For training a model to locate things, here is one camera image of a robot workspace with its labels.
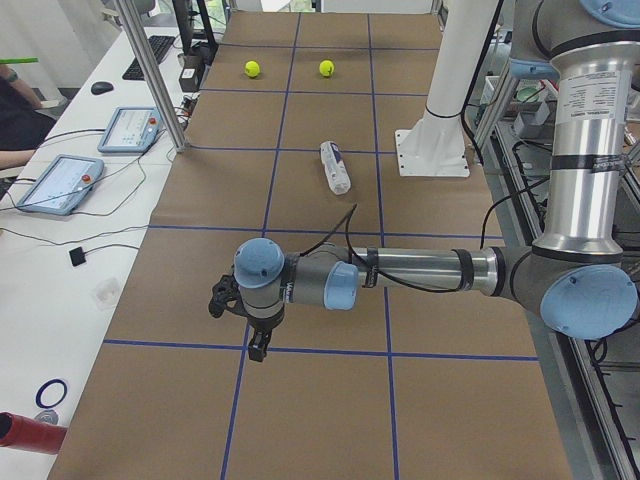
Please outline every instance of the tennis ball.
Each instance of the tennis ball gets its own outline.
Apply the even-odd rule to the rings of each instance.
[[[244,65],[244,73],[249,78],[256,78],[258,75],[260,75],[260,64],[255,60],[249,60]]]
[[[320,62],[318,70],[324,78],[329,78],[336,71],[336,67],[331,60],[323,60]]]

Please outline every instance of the plastic bottle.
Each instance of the plastic bottle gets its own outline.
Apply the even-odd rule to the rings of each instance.
[[[324,173],[329,182],[329,188],[336,195],[343,195],[351,188],[351,179],[342,161],[338,146],[331,141],[320,144],[320,159],[324,165]]]

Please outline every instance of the red cylinder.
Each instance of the red cylinder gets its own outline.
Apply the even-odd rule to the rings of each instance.
[[[55,455],[60,451],[66,434],[65,427],[13,413],[0,413],[0,447]]]

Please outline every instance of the blue tape line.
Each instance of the blue tape line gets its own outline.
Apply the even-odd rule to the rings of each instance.
[[[240,44],[240,43],[221,43],[221,47],[240,47],[240,48],[294,48],[291,45],[251,45],[251,44]],[[398,50],[401,52],[404,51],[413,51],[413,52],[433,52],[438,51],[440,48],[419,48],[419,47],[340,47],[340,46],[326,46],[326,45],[295,45],[295,48],[301,50]]]
[[[105,339],[103,343],[123,345],[129,347],[160,347],[160,348],[193,348],[202,350],[232,350],[245,351],[243,345],[212,345],[200,343],[149,342],[141,340]],[[270,352],[300,353],[312,355],[344,355],[355,357],[394,357],[394,358],[425,358],[433,360],[478,360],[495,362],[537,362],[538,357],[527,355],[474,355],[458,353],[421,353],[421,352],[384,352],[374,350],[345,350],[330,348],[298,348],[298,347],[269,347]]]
[[[205,343],[147,342],[142,340],[119,340],[105,338],[108,345],[125,345],[130,347],[163,347],[163,348],[195,348],[202,350],[242,350],[240,345],[212,345]]]
[[[273,170],[271,172],[271,181],[269,183],[269,194],[267,195],[267,208],[264,213],[264,222],[262,224],[262,236],[267,229],[269,222],[269,212],[271,210],[271,200],[273,196],[273,187],[276,181],[276,173],[278,171],[278,160],[280,157],[280,146],[282,145],[282,132],[284,131],[284,122],[287,115],[287,104],[289,102],[289,89],[291,88],[291,77],[293,76],[293,63],[296,57],[296,43],[298,42],[298,34],[300,33],[300,14],[298,14],[298,24],[296,25],[296,35],[293,41],[293,48],[291,49],[291,63],[289,64],[289,75],[287,77],[287,89],[284,94],[284,104],[282,106],[282,117],[280,118],[280,129],[278,131],[278,141],[276,142],[276,155],[273,160]]]
[[[190,145],[191,148],[195,150],[212,150],[212,151],[221,151],[221,152],[307,152],[307,153],[317,153],[317,148],[288,148],[288,147],[261,147],[261,148],[246,148],[246,147],[208,147],[205,145]],[[379,153],[380,155],[395,155],[395,152],[389,151],[380,151],[375,152],[373,150],[341,150],[342,153],[350,153],[350,154],[366,154],[366,155],[374,155]]]
[[[371,73],[371,106],[373,108],[373,139],[375,143],[375,150],[380,150],[378,143],[378,116],[376,111],[376,87],[375,87],[375,71],[373,62],[373,41],[371,38],[371,15],[367,14],[367,34],[369,36],[369,66]],[[382,169],[380,164],[380,155],[376,153],[376,182],[378,188],[378,213],[380,218],[380,244],[385,246],[384,235],[384,208],[382,198]],[[393,477],[395,480],[400,479],[400,460],[398,455],[398,432],[397,432],[397,418],[396,418],[396,392],[393,374],[393,357],[391,352],[393,351],[391,342],[391,315],[389,311],[389,294],[387,287],[384,288],[384,317],[387,339],[387,372],[389,375],[389,407],[390,407],[390,422],[391,422],[391,445],[393,452]]]
[[[231,452],[231,442],[233,440],[233,430],[236,423],[236,413],[238,412],[238,400],[240,399],[240,387],[242,386],[242,375],[244,373],[244,362],[247,352],[247,342],[249,339],[249,324],[244,329],[244,339],[242,341],[242,353],[240,354],[240,366],[238,367],[238,375],[236,377],[236,388],[233,392],[233,403],[231,405],[231,414],[229,415],[229,429],[227,430],[227,441],[224,447],[224,457],[222,459],[222,468],[220,469],[220,480],[224,480],[227,476],[227,467],[229,466],[229,454]]]
[[[201,88],[201,93],[279,93],[284,94],[286,90],[254,90],[248,88]],[[328,92],[322,90],[291,90],[289,93],[302,95],[371,95],[371,92]],[[376,95],[387,97],[424,97],[426,93],[395,93],[395,92],[378,92]]]
[[[304,229],[287,229],[287,228],[249,228],[249,227],[219,227],[219,226],[203,226],[203,225],[149,225],[148,228],[157,230],[211,230],[214,232],[265,232],[265,233],[290,233],[290,234],[305,234],[305,235],[326,235],[328,230],[304,230]],[[344,230],[338,230],[335,232],[337,235],[344,234]],[[380,232],[349,232],[349,235],[359,236],[379,236]],[[465,235],[457,233],[396,233],[385,232],[386,237],[406,237],[406,238],[456,238],[456,239],[468,239],[478,240],[480,235]],[[490,240],[502,240],[500,235],[485,235],[486,239]]]

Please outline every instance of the person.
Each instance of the person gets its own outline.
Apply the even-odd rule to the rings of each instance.
[[[38,108],[42,103],[33,89],[0,64],[0,170],[26,164],[55,124]]]

